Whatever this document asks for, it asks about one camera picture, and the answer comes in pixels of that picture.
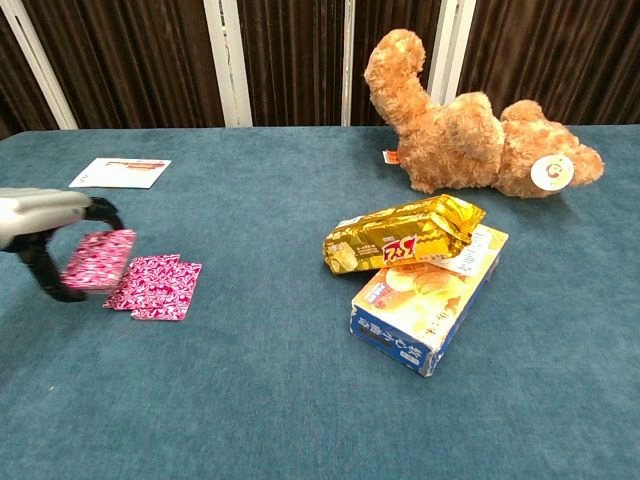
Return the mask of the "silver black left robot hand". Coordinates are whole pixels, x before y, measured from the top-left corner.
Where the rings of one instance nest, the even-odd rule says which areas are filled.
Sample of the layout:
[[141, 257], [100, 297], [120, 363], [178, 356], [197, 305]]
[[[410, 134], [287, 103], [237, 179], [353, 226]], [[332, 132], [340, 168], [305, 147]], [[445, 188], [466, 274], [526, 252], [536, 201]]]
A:
[[57, 230], [82, 220], [124, 228], [118, 209], [102, 197], [35, 187], [1, 190], [1, 250], [16, 254], [40, 288], [58, 302], [81, 302], [86, 294], [62, 282], [47, 245]]

